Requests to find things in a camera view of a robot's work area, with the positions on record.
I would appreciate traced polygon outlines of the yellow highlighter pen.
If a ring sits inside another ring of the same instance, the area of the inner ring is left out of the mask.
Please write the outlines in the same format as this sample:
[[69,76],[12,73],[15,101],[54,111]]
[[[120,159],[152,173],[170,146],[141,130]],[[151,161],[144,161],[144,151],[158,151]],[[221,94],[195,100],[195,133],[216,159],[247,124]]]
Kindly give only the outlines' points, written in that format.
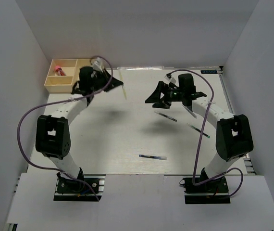
[[125,85],[124,85],[124,80],[122,77],[121,69],[118,69],[118,74],[119,74],[120,80],[123,82],[122,90],[123,90],[124,98],[125,98],[125,100],[127,100],[127,94],[126,94],[126,90],[125,90]]

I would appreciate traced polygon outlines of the pink capped marker tube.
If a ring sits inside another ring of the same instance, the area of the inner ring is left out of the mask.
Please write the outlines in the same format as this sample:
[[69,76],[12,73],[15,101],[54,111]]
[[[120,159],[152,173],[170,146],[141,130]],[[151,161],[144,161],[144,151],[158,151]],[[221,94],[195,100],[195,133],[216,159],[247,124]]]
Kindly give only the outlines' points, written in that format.
[[57,76],[66,76],[66,73],[59,65],[55,66],[54,70]]

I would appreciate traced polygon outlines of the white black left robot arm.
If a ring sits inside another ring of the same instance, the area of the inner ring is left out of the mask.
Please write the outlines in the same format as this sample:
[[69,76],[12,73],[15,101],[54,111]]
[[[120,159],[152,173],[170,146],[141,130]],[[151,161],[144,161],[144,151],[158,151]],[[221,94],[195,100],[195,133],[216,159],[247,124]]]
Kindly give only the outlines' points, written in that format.
[[94,98],[95,92],[109,92],[124,83],[107,72],[93,67],[80,68],[79,80],[72,87],[72,98],[64,102],[50,115],[41,115],[37,120],[36,151],[42,153],[61,171],[60,176],[69,179],[68,186],[80,192],[85,180],[80,177],[82,169],[73,160],[69,126],[84,111]]

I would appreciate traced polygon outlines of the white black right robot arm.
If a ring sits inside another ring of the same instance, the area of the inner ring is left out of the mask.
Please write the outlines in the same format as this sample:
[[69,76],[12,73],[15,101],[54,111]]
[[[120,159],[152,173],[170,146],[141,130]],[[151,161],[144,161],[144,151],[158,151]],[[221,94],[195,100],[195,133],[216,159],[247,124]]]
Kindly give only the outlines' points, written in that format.
[[199,153],[206,123],[210,123],[216,130],[216,154],[210,163],[204,167],[200,176],[193,170],[190,189],[202,188],[211,192],[222,181],[226,173],[233,170],[234,162],[251,152],[254,148],[249,119],[245,115],[235,115],[217,106],[214,102],[214,90],[210,86],[211,95],[197,91],[193,76],[196,72],[182,70],[178,76],[178,84],[172,81],[172,74],[166,74],[168,83],[159,81],[154,92],[145,100],[154,108],[169,109],[172,103],[181,103],[193,116],[203,118],[194,166],[198,166]]

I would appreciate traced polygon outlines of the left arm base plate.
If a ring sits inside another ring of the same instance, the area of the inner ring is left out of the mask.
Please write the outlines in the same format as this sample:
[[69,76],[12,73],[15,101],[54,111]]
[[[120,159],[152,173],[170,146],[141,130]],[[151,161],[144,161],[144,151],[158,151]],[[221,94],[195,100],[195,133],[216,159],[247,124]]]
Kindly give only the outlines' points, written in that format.
[[105,175],[84,175],[84,181],[92,187],[98,200],[87,185],[76,181],[73,182],[69,179],[57,179],[53,200],[63,202],[98,202],[103,194]]

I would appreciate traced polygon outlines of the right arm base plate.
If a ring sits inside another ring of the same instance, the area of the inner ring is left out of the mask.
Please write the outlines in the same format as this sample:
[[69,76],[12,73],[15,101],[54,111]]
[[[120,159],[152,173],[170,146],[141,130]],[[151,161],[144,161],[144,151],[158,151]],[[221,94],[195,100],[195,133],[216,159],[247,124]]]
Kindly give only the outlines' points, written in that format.
[[225,177],[195,186],[192,177],[179,182],[184,188],[186,205],[230,204],[229,188]]

